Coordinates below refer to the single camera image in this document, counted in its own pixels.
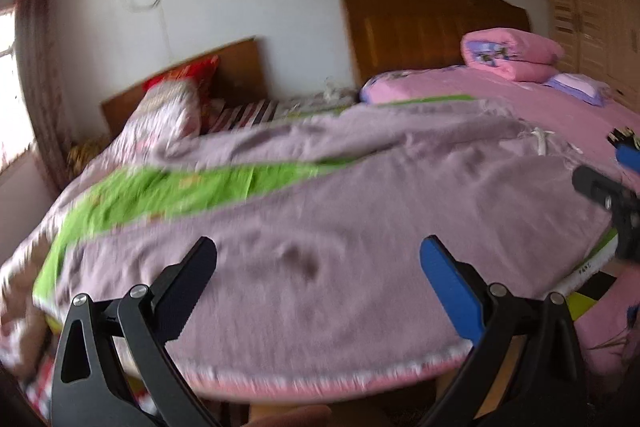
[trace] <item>red pillow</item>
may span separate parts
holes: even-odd
[[[156,84],[166,80],[186,80],[187,78],[190,78],[198,87],[200,104],[204,105],[209,102],[211,81],[213,80],[213,75],[216,73],[219,64],[220,57],[217,55],[199,58],[189,64],[180,66],[179,68],[175,68],[146,80],[143,84],[143,88],[145,92],[147,92]]]

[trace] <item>curtain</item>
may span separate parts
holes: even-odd
[[[47,182],[60,192],[71,181],[66,164],[71,134],[51,38],[51,17],[50,0],[15,0],[15,59],[36,140],[34,153],[44,165]]]

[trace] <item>crumpled blanket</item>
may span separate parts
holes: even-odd
[[[573,190],[581,156],[560,137],[532,131],[503,104],[479,100],[360,105],[340,116],[181,140],[144,163],[191,171],[351,164],[80,242],[66,252],[49,304],[62,318],[77,293],[118,298],[206,235],[218,247],[218,269],[180,339],[168,344],[196,391],[326,401],[436,376],[459,365],[470,346],[421,274],[424,237],[438,235],[485,280],[539,297],[608,227],[609,215]]]

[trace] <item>pink blanket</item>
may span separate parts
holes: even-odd
[[[621,171],[607,134],[614,127],[624,126],[640,131],[640,115],[612,100],[607,100],[604,107],[594,107],[551,87],[510,82],[496,74],[463,66],[387,73],[363,88],[363,97],[369,103],[450,94],[506,100],[520,118],[555,131],[587,158]],[[640,189],[640,176],[631,171],[622,174],[623,182]]]
[[[478,62],[469,49],[469,42],[503,44],[509,60],[494,58],[494,66]],[[514,82],[546,82],[558,70],[553,67],[564,55],[557,42],[512,28],[492,28],[466,34],[460,44],[465,64],[476,70],[489,71]]]

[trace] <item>blue gripper pad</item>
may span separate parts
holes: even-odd
[[[640,151],[635,147],[621,145],[616,149],[616,160],[625,167],[640,172]]]
[[[428,237],[420,245],[420,266],[458,334],[477,346],[484,335],[482,304],[458,273],[450,254]]]

